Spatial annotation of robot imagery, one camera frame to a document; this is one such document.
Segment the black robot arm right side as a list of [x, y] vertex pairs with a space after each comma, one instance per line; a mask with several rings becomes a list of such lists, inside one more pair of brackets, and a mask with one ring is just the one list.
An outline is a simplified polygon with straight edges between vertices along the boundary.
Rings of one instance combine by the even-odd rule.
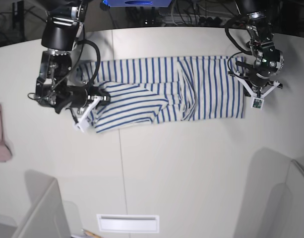
[[[106, 106], [111, 97], [94, 85], [98, 76], [101, 55], [98, 46], [85, 38], [84, 21], [88, 0], [33, 0], [32, 4], [46, 11], [46, 26], [41, 44], [42, 53], [39, 76], [31, 100], [40, 106], [53, 108], [59, 114], [64, 108], [86, 108], [96, 99], [95, 106]], [[80, 86], [69, 83], [78, 66], [71, 53], [77, 46], [89, 45], [96, 52], [97, 65], [93, 75]]]

